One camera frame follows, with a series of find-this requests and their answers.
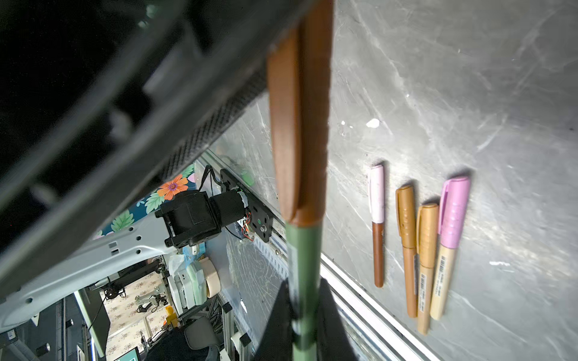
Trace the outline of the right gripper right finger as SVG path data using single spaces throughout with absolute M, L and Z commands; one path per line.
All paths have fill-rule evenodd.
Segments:
M 341 321 L 330 285 L 324 278 L 320 279 L 319 286 L 317 345 L 318 360 L 357 360 Z

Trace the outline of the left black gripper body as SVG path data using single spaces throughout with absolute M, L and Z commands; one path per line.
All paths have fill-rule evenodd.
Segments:
M 1 295 L 176 172 L 311 1 L 3 1 Z

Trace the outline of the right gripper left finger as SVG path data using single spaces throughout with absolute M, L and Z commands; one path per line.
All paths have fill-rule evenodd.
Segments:
M 278 290 L 263 338 L 253 360 L 292 360 L 292 315 L 288 279 L 285 279 Z

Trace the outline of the dark green pen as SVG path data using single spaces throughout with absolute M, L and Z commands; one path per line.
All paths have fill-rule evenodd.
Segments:
M 322 227 L 285 227 L 293 330 L 292 359 L 317 359 Z

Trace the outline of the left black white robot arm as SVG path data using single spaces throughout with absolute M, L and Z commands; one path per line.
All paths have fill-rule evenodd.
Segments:
M 1 3 L 1 330 L 168 249 L 122 221 L 264 90 L 311 1 Z

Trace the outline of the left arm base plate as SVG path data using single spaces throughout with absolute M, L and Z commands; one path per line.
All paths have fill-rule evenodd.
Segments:
M 250 215 L 248 228 L 264 243 L 268 243 L 272 235 L 274 218 L 269 207 L 260 201 L 231 171 L 223 168 L 220 171 L 220 176 L 225 190 L 236 190 L 245 197 L 247 201 L 245 210 Z

